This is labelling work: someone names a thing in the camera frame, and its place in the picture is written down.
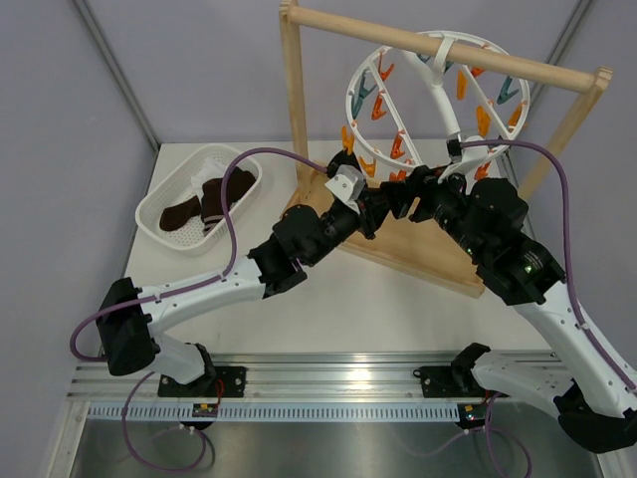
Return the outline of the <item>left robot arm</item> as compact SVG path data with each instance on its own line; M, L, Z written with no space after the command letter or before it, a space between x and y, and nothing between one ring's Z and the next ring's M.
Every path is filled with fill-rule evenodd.
M137 287L129 277L113 282L97 320L109 373L160 372L194 396L207 394L216 375L209 354L166 331L216 309L289 291L352 234L374 238L389 211L387 196L365 187L352 206L336 199L323 214L308 205L289 208L271 236L227 272L157 286Z

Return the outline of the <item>white round clip hanger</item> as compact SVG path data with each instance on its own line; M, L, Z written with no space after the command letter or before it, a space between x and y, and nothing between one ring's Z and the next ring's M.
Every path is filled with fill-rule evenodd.
M527 124L531 88L511 75L381 46L357 67L345 94L344 148L376 182L398 181L416 166L446 164L446 154L418 144L448 138L515 139Z

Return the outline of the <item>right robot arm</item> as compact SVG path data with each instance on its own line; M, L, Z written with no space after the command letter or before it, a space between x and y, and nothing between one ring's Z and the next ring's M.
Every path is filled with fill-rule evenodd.
M525 318L569 371L568 378L517 363L484 346L452 369L464 394L480 388L523 401L554 418L582 448L606 453L636 443L635 374L570 297L567 275L522 222L529 207L504 178L472 187L463 176L444 180L420 166L380 186L395 218L435 221L466 252L485 287Z

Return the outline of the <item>black sock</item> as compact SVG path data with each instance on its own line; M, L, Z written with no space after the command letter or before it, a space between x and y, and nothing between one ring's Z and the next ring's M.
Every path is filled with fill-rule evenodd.
M360 165L354 153L349 153L346 149L338 152L328 163L325 168L325 174L327 177L332 178L337 174L338 169L342 165L348 165L354 167L358 172L361 172Z

